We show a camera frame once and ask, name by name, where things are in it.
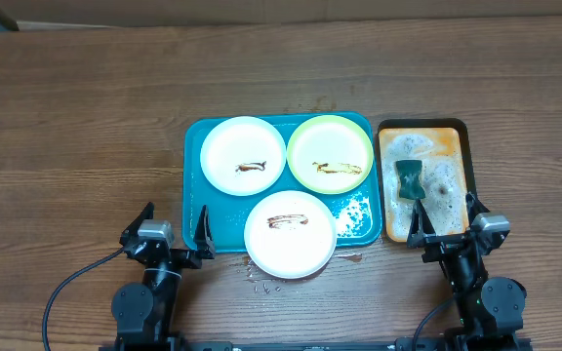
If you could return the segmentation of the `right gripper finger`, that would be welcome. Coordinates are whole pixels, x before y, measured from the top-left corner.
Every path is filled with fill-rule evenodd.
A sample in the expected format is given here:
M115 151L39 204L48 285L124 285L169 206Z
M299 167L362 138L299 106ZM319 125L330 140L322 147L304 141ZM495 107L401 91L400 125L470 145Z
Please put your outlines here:
M480 202L473 192L468 192L465 195L465 202L469 227L471 229L483 228L486 223L485 215L488 214L490 210Z
M411 215L411 224L406 241L409 249L429 245L436 237L435 229L420 199L416 199Z

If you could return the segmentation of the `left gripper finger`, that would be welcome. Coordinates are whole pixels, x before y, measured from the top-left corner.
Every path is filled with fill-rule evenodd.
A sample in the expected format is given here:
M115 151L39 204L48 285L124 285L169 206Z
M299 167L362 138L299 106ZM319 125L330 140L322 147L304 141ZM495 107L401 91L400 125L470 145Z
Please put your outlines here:
M119 239L120 245L127 245L128 242L139 236L138 231L143 222L154 217L154 204L148 202L140 214L122 231Z
M214 259L216 248L210 228L209 209L203 206L195 229L194 243L197 256L201 259Z

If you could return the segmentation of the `green and yellow sponge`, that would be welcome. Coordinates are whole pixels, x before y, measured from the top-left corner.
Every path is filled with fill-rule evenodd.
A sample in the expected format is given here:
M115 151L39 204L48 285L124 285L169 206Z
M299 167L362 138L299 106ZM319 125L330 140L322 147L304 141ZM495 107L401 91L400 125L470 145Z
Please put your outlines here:
M412 201L424 199L425 191L421 185L422 161L399 160L394 166L399 179L398 196Z

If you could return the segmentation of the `white plate front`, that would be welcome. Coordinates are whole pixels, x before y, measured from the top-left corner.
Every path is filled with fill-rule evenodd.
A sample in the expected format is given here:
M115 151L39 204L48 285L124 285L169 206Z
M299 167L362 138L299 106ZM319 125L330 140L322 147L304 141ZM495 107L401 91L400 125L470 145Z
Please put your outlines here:
M338 240L335 219L315 196L296 190L273 193L249 213L244 242L263 272L295 280L323 268Z

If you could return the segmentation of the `white plate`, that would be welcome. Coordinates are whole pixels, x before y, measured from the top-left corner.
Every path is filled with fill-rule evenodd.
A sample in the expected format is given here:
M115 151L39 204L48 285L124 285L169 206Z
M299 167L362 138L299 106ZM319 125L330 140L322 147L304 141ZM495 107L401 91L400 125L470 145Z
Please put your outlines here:
M280 132L261 118L229 118L205 136L200 165L217 190L232 196L255 195L282 175L286 143Z
M263 272L295 280L323 268L338 240L335 219L315 196L296 190L273 193L249 213L244 242Z

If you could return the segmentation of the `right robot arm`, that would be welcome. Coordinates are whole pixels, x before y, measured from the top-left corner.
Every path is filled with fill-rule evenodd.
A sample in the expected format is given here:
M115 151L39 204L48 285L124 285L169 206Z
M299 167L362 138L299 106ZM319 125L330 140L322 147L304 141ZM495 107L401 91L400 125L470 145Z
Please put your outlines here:
M483 257L498 249L510 232L502 214L490 212L477 197L465 196L472 223L462 234L436 234L421 200L416 200L407 238L410 249L422 248L425 263L437 262L448 280L453 296L435 307L421 321L411 340L417 349L420 333L433 316L456 305L462 325L433 338L426 345L436 350L529 350L528 339L516 332L523 328L526 289L505 277L491 278Z

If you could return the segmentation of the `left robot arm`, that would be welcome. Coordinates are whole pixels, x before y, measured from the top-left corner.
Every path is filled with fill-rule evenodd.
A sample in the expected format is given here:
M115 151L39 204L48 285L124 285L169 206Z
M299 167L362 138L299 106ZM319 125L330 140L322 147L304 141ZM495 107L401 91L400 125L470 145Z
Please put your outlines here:
M140 283L121 287L114 295L111 312L117 324L116 350L189 350L178 331L171 330L178 289L184 269L199 269L216 250L209 211L201 210L192 249L175 249L172 225L153 218L149 203L120 236L128 259L144 267Z

